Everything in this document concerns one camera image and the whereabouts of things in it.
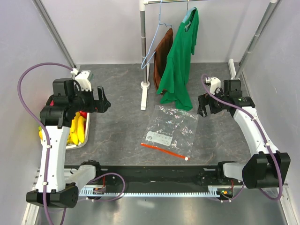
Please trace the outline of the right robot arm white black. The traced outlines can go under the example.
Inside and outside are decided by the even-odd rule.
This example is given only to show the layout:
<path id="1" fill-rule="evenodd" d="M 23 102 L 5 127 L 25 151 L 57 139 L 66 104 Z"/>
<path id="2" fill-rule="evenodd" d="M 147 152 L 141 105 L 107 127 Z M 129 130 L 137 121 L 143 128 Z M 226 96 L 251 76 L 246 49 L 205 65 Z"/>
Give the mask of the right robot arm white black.
<path id="1" fill-rule="evenodd" d="M 216 77 L 201 78 L 205 94 L 198 97 L 197 113 L 202 117 L 226 110 L 239 125 L 248 144 L 251 158 L 243 165 L 220 162 L 215 180 L 226 184 L 231 178 L 247 188 L 278 188 L 284 184 L 291 159 L 282 153 L 265 132 L 251 97 L 244 96 L 240 80 L 220 81 Z"/>

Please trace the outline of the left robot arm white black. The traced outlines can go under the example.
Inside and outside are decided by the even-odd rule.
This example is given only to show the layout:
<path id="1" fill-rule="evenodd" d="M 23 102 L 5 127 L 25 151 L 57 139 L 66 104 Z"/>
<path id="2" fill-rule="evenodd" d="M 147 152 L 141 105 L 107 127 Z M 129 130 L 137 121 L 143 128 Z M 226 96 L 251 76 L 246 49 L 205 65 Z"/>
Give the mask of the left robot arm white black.
<path id="1" fill-rule="evenodd" d="M 40 112 L 43 129 L 43 149 L 40 176 L 35 189 L 26 194 L 28 203 L 51 208 L 73 208 L 80 190 L 88 183 L 99 184 L 103 179 L 100 163 L 88 160 L 65 178 L 65 154 L 72 120 L 79 111 L 105 113 L 111 103 L 104 88 L 97 87 L 98 99 L 93 90 L 72 78 L 56 79 L 51 95 Z"/>

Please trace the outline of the clear zip top bag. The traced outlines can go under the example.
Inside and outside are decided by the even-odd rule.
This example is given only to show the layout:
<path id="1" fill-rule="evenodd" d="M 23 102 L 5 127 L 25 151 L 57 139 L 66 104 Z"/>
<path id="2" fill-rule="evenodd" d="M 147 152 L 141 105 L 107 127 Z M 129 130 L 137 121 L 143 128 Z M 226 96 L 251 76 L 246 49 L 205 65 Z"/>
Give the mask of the clear zip top bag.
<path id="1" fill-rule="evenodd" d="M 193 112 L 156 105 L 141 146 L 189 161 L 198 121 Z"/>

